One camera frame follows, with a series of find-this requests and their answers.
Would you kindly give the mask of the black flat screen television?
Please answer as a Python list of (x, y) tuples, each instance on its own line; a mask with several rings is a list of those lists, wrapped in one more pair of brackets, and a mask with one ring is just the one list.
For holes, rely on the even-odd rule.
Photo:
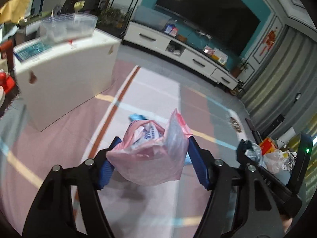
[(237, 55), (260, 23), (241, 0), (157, 0), (156, 5), (193, 23)]

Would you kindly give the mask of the clear plastic container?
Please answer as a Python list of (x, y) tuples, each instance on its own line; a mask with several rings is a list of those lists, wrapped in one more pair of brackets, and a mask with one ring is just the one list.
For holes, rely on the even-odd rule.
[(52, 16), (39, 24), (39, 35), (43, 42), (57, 44), (91, 36), (96, 28), (97, 16), (87, 13), (69, 13)]

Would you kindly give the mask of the red Chinese knot decoration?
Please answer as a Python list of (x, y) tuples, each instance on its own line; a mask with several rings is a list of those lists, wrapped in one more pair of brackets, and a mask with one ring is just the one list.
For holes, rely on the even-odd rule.
[(260, 52), (260, 56), (262, 56), (265, 51), (269, 51), (272, 48), (272, 46), (274, 45), (274, 43), (276, 41), (276, 32), (277, 32), (277, 30), (278, 30), (278, 27), (275, 27), (263, 39), (262, 43), (265, 44), (265, 46), (262, 49), (262, 51)]

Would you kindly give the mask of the white TV cabinet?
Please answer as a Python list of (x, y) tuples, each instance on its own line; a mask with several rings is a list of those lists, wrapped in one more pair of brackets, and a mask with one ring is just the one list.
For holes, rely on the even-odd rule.
[(219, 62), (212, 60), (204, 53), (197, 51), (176, 38), (150, 27), (130, 22), (123, 41), (177, 61), (215, 83), (223, 84), (231, 90), (238, 86), (237, 79)]

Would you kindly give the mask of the grey storage bin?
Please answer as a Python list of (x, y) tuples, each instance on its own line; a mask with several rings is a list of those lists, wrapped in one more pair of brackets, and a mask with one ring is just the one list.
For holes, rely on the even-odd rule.
[(170, 19), (171, 17), (166, 14), (139, 5), (134, 12), (132, 21), (162, 31)]

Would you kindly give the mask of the blue quilted cloth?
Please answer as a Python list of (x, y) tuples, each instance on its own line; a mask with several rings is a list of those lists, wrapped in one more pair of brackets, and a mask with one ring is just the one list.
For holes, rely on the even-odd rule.
[(132, 122), (132, 121), (139, 121), (139, 120), (147, 120), (147, 118), (141, 114), (131, 114), (129, 116), (129, 120)]

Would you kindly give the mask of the yellow paper bag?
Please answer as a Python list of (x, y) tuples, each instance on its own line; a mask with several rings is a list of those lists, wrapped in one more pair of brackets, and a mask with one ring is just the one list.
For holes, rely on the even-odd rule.
[(1, 7), (0, 23), (18, 24), (30, 15), (33, 0), (9, 0)]

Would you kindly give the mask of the red orange shopping bag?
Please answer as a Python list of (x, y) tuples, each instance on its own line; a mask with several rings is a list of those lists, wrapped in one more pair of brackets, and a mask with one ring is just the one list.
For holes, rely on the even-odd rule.
[(267, 153), (274, 152), (277, 149), (277, 146), (270, 137), (267, 137), (260, 143), (260, 148), (262, 155), (265, 155)]

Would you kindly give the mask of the white storage box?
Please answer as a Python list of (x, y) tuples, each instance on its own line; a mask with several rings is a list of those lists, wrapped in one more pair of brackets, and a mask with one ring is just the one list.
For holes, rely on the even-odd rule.
[(100, 30), (27, 58), (39, 39), (14, 48), (14, 75), (33, 125), (43, 131), (111, 86), (120, 39)]

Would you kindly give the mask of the potted plant by cabinet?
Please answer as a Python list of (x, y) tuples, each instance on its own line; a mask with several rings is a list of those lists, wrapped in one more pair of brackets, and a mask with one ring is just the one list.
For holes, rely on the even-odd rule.
[(236, 96), (236, 95), (239, 93), (239, 91), (243, 88), (243, 86), (244, 86), (244, 82), (241, 81), (241, 80), (238, 80), (237, 86), (236, 86), (234, 89), (232, 89), (232, 90), (230, 91), (230, 93), (231, 93), (233, 96)]

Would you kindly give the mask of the white plastic bag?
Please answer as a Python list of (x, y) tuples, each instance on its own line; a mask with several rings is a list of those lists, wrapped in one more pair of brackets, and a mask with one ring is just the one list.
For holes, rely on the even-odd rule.
[(296, 159), (296, 152), (281, 151), (280, 149), (275, 149), (273, 152), (266, 153), (263, 156), (266, 168), (272, 174), (277, 174), (281, 171), (292, 171)]

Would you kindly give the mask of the pink plastic bag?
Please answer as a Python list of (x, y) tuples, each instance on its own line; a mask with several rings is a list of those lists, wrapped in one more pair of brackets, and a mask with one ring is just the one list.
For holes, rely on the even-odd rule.
[(106, 159), (123, 178), (137, 185), (179, 180), (191, 136), (184, 118), (174, 109), (166, 128), (154, 120), (132, 121)]

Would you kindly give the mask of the grey curtain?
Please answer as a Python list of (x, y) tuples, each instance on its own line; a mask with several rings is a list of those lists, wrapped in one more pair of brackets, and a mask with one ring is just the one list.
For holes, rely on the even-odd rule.
[(238, 97), (260, 133), (266, 132), (279, 115), (284, 121), (270, 132), (273, 138), (290, 127), (296, 133), (303, 131), (316, 115), (316, 42), (287, 27), (273, 55)]

